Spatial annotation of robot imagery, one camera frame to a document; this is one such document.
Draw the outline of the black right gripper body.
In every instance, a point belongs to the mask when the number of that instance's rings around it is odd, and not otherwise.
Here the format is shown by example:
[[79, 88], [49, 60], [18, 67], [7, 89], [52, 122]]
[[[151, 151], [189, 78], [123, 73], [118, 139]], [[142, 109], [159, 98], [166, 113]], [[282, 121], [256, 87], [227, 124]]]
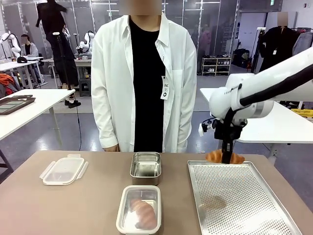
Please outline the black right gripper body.
[[243, 128], [246, 126], [246, 119], [240, 119], [238, 125], [224, 124], [221, 120], [214, 120], [214, 138], [217, 140], [234, 141], [240, 138]]

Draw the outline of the white-sleeved right forearm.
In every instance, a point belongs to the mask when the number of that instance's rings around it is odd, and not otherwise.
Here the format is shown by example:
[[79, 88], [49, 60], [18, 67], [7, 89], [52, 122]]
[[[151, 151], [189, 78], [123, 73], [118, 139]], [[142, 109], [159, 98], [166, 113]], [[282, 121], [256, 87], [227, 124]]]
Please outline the white-sleeved right forearm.
[[111, 107], [107, 96], [93, 94], [92, 107], [102, 148], [117, 145], [118, 141], [112, 124]]

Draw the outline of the white-sleeved left forearm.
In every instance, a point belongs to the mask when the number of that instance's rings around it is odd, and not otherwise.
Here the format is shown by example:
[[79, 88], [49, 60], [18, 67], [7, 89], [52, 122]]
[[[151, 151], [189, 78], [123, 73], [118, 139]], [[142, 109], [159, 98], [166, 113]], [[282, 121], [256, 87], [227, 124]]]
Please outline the white-sleeved left forearm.
[[193, 115], [195, 100], [195, 94], [184, 94], [182, 96], [178, 122], [179, 125], [176, 153], [183, 153], [187, 149], [187, 140], [192, 130], [191, 119]]

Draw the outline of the large white side table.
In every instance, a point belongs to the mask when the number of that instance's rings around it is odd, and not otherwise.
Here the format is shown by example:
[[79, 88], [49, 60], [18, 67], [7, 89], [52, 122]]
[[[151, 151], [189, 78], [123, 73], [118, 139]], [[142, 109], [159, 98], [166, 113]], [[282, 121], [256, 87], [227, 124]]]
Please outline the large white side table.
[[313, 144], [313, 123], [275, 102], [266, 117], [247, 120], [238, 141], [269, 143], [268, 160], [274, 164], [278, 156], [278, 145]]

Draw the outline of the perforated metal baking tray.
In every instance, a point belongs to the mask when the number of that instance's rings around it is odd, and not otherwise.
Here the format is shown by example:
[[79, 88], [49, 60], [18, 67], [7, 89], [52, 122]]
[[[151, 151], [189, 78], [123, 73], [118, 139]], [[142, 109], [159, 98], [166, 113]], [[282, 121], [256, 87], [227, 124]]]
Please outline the perforated metal baking tray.
[[202, 235], [302, 235], [252, 162], [188, 169]]

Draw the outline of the white shoe rack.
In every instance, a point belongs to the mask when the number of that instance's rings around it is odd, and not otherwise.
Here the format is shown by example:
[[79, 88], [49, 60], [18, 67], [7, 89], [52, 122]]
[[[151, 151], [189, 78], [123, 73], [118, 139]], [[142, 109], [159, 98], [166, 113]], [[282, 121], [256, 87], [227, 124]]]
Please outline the white shoe rack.
[[201, 75], [229, 75], [230, 57], [204, 57], [201, 61]]

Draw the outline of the white black hanging badge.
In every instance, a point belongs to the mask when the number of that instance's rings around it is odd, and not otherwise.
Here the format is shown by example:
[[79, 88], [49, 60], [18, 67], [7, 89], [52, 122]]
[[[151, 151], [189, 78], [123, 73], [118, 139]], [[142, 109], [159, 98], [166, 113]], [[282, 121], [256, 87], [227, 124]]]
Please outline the white black hanging badge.
[[166, 76], [162, 76], [162, 93], [161, 93], [161, 99], [162, 100], [167, 100], [169, 96], [169, 80]]

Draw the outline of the yellow crate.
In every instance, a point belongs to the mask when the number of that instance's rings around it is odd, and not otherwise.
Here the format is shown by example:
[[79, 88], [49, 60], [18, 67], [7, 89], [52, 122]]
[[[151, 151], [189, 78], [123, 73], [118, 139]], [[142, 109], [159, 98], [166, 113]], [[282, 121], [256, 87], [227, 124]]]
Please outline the yellow crate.
[[291, 109], [294, 113], [308, 119], [313, 119], [313, 109]]

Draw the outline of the black pole stand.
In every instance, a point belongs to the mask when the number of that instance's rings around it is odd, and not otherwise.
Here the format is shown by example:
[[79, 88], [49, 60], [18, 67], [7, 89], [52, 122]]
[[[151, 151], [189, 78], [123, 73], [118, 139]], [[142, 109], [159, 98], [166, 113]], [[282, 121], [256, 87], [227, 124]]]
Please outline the black pole stand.
[[253, 59], [252, 59], [252, 65], [251, 65], [251, 69], [250, 72], [251, 73], [255, 73], [256, 67], [257, 67], [257, 63], [258, 63], [258, 59], [259, 59], [259, 50], [260, 50], [260, 44], [261, 44], [261, 40], [262, 37], [264, 36], [266, 31], [266, 27], [258, 27], [257, 28], [257, 36], [258, 36], [258, 41], [256, 44], [256, 48], [254, 50], [254, 55], [253, 55]]

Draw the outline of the person in white shirt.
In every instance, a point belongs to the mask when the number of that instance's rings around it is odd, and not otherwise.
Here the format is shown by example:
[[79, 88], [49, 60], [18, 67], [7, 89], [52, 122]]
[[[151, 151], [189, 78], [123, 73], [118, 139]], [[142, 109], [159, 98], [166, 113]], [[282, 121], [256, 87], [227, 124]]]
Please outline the person in white shirt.
[[[162, 0], [119, 0], [93, 41], [91, 95], [106, 95], [120, 152], [176, 153], [182, 96], [195, 94], [197, 52]], [[169, 96], [162, 100], [162, 76]]]

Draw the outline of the grey hanging garment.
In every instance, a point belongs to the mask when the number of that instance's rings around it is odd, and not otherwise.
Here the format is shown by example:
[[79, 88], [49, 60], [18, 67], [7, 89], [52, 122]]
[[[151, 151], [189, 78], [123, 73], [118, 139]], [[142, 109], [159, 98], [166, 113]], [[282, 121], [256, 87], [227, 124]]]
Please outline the grey hanging garment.
[[313, 44], [313, 32], [304, 32], [300, 33], [298, 39], [296, 40], [293, 49], [292, 55], [295, 56], [308, 48], [312, 47]]

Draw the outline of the grey step stool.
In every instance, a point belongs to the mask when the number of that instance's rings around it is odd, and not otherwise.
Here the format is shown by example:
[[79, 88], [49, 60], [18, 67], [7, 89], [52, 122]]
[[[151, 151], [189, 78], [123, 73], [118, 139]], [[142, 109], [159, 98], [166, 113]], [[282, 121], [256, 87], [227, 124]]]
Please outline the grey step stool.
[[91, 79], [79, 80], [79, 95], [80, 97], [91, 96]]

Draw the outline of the grey background workbench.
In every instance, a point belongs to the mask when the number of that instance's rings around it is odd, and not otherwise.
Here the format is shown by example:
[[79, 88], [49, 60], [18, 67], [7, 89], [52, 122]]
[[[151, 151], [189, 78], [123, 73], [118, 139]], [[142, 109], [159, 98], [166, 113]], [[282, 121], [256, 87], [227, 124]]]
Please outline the grey background workbench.
[[91, 68], [91, 59], [75, 59], [78, 80], [86, 77], [86, 72]]

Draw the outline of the person in black clothes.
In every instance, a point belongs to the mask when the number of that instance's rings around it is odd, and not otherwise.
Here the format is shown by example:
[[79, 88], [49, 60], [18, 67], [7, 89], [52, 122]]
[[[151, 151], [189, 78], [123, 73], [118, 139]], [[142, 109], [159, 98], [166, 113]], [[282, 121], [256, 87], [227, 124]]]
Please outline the person in black clothes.
[[55, 0], [47, 0], [37, 5], [36, 27], [42, 25], [45, 38], [50, 43], [55, 69], [62, 89], [73, 90], [79, 85], [75, 57], [64, 33], [66, 27], [62, 13], [67, 9]]

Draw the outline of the brown flat tray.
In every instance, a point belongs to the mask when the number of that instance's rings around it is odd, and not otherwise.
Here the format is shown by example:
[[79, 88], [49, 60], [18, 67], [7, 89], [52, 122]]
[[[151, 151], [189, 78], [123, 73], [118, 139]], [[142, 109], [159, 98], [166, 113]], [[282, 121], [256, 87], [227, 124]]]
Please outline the brown flat tray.
[[33, 95], [15, 95], [0, 100], [0, 116], [9, 115], [35, 101]]

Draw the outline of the seated person in white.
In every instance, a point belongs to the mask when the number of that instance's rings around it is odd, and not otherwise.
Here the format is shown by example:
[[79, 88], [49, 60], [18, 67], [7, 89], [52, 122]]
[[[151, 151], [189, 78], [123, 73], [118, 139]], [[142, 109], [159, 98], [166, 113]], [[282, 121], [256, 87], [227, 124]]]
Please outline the seated person in white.
[[30, 41], [30, 37], [27, 34], [21, 35], [21, 56], [38, 57], [39, 52], [34, 43]]

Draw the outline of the orange cloth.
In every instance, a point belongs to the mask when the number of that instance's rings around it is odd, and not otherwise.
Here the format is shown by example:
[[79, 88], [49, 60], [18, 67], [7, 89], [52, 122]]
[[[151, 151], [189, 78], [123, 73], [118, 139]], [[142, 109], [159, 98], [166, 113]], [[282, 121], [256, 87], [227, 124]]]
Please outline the orange cloth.
[[15, 87], [15, 81], [13, 77], [0, 73], [0, 98], [11, 95], [18, 90]]

